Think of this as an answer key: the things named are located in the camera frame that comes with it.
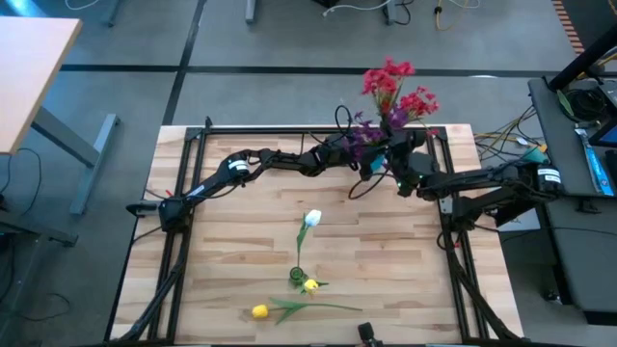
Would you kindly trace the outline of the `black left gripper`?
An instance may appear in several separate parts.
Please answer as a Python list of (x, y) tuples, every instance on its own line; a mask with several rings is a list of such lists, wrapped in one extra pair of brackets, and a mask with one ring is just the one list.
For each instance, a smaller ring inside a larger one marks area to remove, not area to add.
[(358, 164), (343, 135), (327, 136), (320, 145), (315, 147), (315, 155), (325, 169), (346, 166), (352, 171), (359, 170), (361, 181), (367, 181), (373, 175), (370, 163)]

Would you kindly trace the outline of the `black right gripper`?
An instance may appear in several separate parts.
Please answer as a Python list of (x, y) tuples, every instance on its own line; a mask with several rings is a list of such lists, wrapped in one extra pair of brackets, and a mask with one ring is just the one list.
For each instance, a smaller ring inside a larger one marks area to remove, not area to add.
[(410, 152), (408, 154), (405, 154), (405, 131), (394, 131), (388, 138), (388, 153), (404, 154), (392, 157), (392, 174), (398, 185), (397, 194), (399, 196), (409, 196), (423, 177), (434, 174), (439, 170), (438, 162), (430, 154), (413, 152), (416, 148), (425, 144), (426, 138), (426, 130), (408, 130), (407, 145)]

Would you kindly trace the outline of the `red artificial flower bunch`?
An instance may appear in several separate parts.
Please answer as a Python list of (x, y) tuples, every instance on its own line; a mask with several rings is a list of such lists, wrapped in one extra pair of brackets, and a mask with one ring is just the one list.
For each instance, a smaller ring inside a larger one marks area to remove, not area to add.
[(432, 133), (432, 130), (425, 124), (424, 119), (435, 114), (440, 109), (440, 103), (434, 93), (429, 92), (425, 87), (419, 86), (414, 92), (402, 96), (398, 107), (408, 112), (409, 122), (406, 125), (418, 122), (425, 130)]
[(362, 94), (372, 96), (378, 114), (384, 117), (394, 107), (405, 78), (415, 73), (411, 62), (396, 63), (392, 57), (386, 57), (382, 67), (364, 73)]

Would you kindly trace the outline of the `white tulip blue-tinted petals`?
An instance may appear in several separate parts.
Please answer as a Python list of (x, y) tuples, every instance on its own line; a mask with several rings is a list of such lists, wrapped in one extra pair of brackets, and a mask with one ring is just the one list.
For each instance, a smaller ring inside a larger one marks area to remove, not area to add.
[(304, 214), (303, 216), (303, 220), (298, 235), (296, 237), (297, 267), (300, 266), (302, 245), (307, 236), (307, 233), (311, 227), (316, 227), (320, 223), (321, 217), (322, 212), (317, 209), (313, 209), (310, 212)]

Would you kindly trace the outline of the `yellow artificial tulip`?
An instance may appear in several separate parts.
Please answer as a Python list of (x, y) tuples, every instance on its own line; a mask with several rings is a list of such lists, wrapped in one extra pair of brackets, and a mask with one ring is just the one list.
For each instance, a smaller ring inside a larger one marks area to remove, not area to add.
[(307, 302), (293, 302), (293, 301), (284, 301), (276, 298), (270, 298), (270, 303), (274, 304), (273, 307), (269, 307), (265, 304), (260, 304), (254, 306), (251, 309), (251, 316), (254, 319), (265, 319), (270, 316), (271, 312), (280, 311), (281, 315), (276, 321), (276, 325), (281, 324), (288, 318), (290, 318), (295, 313), (307, 307), (328, 307), (328, 308), (340, 308), (345, 310), (353, 310), (353, 311), (362, 311), (361, 308), (357, 307), (348, 307), (343, 305), (336, 304), (327, 304), (327, 303), (307, 303)]
[(322, 286), (326, 286), (326, 285), (328, 285), (327, 282), (308, 278), (302, 281), (300, 285), (298, 286), (298, 288), (302, 295), (312, 296), (316, 294)]

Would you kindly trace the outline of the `green glass vase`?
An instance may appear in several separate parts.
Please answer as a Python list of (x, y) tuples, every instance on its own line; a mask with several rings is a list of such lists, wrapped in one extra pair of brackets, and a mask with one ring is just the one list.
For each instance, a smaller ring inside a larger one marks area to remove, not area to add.
[(289, 271), (289, 283), (294, 288), (300, 288), (308, 280), (308, 275), (301, 267), (293, 267)]

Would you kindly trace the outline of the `teal tape roll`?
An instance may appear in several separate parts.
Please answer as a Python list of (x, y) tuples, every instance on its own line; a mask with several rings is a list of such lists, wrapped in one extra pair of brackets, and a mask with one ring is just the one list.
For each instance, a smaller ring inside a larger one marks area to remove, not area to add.
[(537, 163), (537, 164), (549, 164), (549, 157), (538, 147), (528, 149), (521, 159), (525, 162)]

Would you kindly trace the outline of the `white flat panel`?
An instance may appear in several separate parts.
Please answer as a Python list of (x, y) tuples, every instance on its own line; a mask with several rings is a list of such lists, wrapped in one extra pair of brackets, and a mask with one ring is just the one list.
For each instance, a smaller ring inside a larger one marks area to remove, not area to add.
[(538, 213), (535, 208), (524, 212), (522, 215), (519, 215), (518, 217), (513, 219), (510, 224), (512, 230), (537, 229), (541, 226)]

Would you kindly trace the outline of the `blue package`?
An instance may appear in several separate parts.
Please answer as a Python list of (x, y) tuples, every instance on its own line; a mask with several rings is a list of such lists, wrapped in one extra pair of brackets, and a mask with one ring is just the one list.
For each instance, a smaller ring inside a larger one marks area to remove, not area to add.
[(586, 129), (577, 123), (575, 125), (575, 132), (581, 141), (594, 189), (602, 196), (614, 197), (615, 194), (609, 183), (608, 176), (595, 150), (589, 142)]

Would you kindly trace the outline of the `black pole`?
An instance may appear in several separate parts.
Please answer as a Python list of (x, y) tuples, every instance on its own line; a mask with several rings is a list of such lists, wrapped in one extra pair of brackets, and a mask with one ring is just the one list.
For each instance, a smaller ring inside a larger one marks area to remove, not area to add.
[(582, 72), (595, 64), (605, 53), (617, 45), (617, 24), (602, 34), (593, 44), (578, 55), (562, 71), (552, 78), (548, 87), (553, 92), (573, 82)]

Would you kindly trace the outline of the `black tablet blue screen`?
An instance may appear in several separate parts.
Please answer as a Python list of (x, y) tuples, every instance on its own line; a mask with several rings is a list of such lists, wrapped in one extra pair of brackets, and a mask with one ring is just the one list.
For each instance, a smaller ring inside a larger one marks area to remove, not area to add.
[(617, 118), (604, 123), (589, 139), (594, 147), (617, 147)]

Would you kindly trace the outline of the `grey padded bench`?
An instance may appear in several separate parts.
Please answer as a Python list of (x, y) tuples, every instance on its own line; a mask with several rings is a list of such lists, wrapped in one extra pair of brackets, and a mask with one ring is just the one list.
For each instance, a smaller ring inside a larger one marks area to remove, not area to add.
[(617, 313), (617, 199), (592, 199), (596, 214), (579, 200), (546, 205), (560, 264), (574, 303), (584, 311)]

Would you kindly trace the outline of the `black floor mat striped edge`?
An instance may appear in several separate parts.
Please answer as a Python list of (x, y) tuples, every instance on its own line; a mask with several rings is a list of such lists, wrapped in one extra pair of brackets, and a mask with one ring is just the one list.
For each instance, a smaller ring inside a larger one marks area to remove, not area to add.
[(576, 54), (617, 24), (617, 0), (550, 0)]

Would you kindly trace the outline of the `black desk foot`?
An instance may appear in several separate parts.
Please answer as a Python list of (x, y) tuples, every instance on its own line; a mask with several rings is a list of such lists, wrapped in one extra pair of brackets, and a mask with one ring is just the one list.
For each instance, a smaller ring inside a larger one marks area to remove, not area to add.
[(53, 241), (62, 243), (66, 247), (74, 247), (78, 236), (73, 233), (48, 227), (31, 220), (29, 217), (17, 216), (0, 209), (0, 227), (8, 228), (12, 233), (25, 232), (45, 236)]

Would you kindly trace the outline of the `light wooden desk top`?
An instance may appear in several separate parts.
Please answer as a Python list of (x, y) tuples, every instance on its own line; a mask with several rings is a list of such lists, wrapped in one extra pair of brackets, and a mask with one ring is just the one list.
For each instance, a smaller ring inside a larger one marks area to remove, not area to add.
[(0, 16), (0, 154), (14, 154), (82, 27), (77, 18)]

